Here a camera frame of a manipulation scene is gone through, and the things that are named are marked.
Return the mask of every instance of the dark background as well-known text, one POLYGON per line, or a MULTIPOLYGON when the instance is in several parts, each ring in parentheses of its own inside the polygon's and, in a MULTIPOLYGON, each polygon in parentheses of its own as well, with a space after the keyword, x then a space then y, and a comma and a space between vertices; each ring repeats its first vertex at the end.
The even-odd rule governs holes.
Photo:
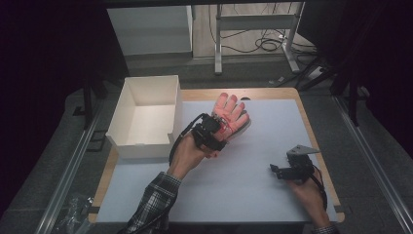
MULTIPOLYGON (((351 2, 329 45, 337 59, 357 37, 354 18, 374 4, 351 2)), ((411 156, 412 9, 410 1, 389 2, 355 57, 358 83, 371 94, 369 108, 411 156)), ((103 5, 2 2, 0 23, 3 213, 52 137, 65 98, 86 79, 116 80, 128 71, 103 5)))

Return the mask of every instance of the plaid sleeve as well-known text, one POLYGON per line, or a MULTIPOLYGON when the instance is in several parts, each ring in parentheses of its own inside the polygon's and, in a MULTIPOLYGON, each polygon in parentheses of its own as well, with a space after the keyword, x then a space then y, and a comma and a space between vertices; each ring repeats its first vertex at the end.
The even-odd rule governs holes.
POLYGON ((181 181, 159 173, 145 188, 136 212, 118 234, 162 233, 168 230, 168 214, 173 206, 181 181))
POLYGON ((339 234, 337 227, 335 225, 321 227, 312 231, 313 234, 339 234))

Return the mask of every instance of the white cabinet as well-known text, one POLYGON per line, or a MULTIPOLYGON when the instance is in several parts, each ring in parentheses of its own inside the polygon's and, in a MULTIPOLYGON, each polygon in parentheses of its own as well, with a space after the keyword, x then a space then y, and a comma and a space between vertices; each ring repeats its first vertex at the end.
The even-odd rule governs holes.
POLYGON ((124 56, 192 51, 190 6, 107 10, 124 56))

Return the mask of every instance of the white box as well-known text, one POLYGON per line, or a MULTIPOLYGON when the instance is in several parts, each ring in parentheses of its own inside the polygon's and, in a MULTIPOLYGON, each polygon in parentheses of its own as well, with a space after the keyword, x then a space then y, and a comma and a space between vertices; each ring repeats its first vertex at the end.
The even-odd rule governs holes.
POLYGON ((168 158, 181 118, 178 76, 129 77, 106 136, 122 158, 168 158))

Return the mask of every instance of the glove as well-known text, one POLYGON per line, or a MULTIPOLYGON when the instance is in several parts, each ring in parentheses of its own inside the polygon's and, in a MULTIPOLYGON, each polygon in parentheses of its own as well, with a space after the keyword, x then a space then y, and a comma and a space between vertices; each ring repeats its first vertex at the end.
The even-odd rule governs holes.
MULTIPOLYGON (((237 101, 236 96, 231 95, 228 98, 228 94, 222 93, 213 107, 211 115, 218 119, 221 125, 221 129, 213 136, 219 141, 229 141, 239 136, 251 124, 249 115, 244 110, 245 104, 237 104, 237 101)), ((218 152, 214 151, 210 156, 216 157, 218 152)))

